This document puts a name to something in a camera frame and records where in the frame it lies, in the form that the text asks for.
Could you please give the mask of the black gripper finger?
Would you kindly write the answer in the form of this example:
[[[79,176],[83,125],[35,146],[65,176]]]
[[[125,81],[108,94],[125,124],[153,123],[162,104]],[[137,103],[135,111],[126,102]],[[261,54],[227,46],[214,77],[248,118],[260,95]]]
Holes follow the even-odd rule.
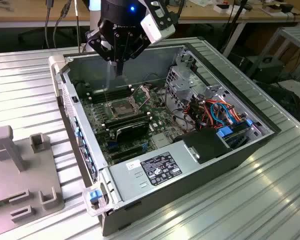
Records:
[[[85,33],[87,45],[98,53],[114,69],[114,74],[120,74],[120,61],[116,58],[115,48],[111,46],[99,30],[89,30]]]
[[[150,40],[143,30],[138,29],[127,33],[123,52],[119,59],[119,75],[123,74],[124,63],[138,57],[149,44]]]

